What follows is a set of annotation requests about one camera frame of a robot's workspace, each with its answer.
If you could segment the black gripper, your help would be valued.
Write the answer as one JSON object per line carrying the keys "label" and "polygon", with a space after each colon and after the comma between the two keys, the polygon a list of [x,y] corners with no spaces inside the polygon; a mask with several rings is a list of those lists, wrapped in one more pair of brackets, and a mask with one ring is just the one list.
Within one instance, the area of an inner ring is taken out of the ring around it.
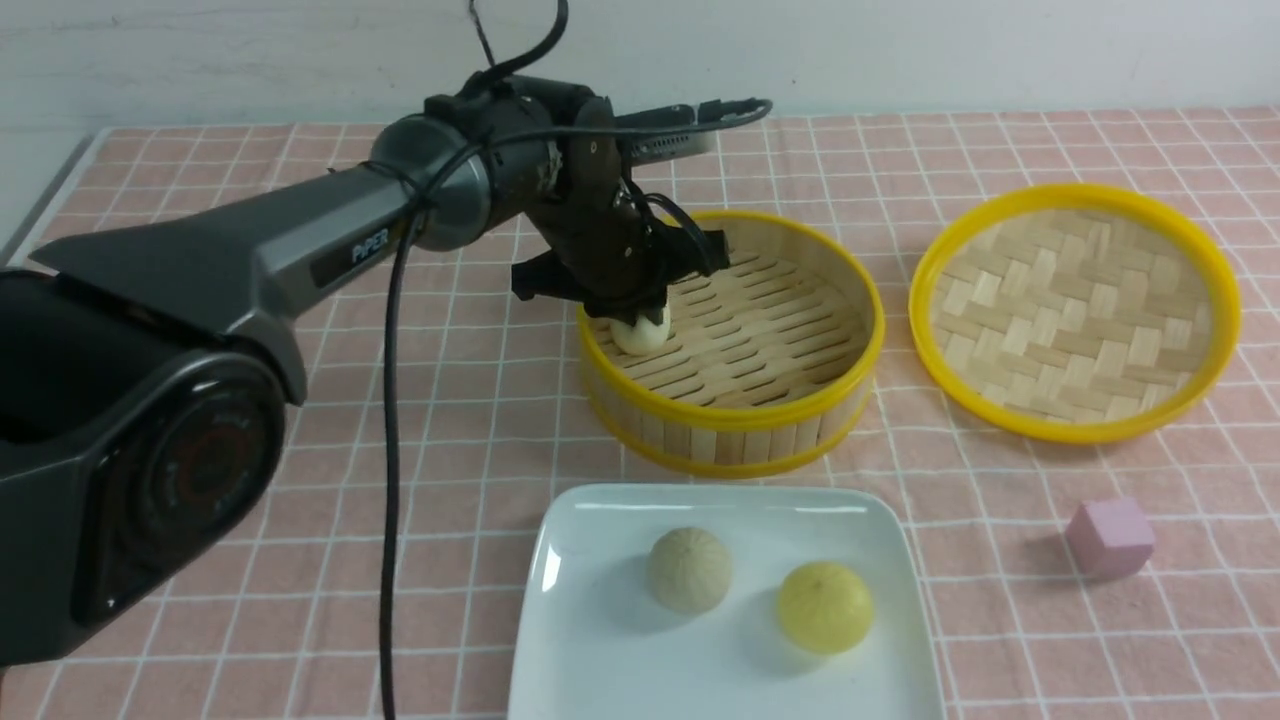
{"label": "black gripper", "polygon": [[668,288],[730,266],[724,232],[700,227],[660,193],[644,193],[621,170],[568,173],[547,188],[511,192],[548,250],[511,268],[521,301],[559,299],[596,319],[631,324],[631,313],[667,324]]}

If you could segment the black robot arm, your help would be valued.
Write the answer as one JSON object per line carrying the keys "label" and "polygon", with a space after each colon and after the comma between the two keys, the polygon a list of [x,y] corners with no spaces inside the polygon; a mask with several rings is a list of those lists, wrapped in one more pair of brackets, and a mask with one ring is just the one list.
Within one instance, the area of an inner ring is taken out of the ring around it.
{"label": "black robot arm", "polygon": [[581,85],[477,73],[356,167],[4,270],[3,666],[64,659],[253,509],[307,396],[303,314],[398,250],[456,251],[524,215],[548,250],[512,268],[518,299],[657,323],[671,284],[727,268],[727,241],[632,169],[771,108],[617,117]]}

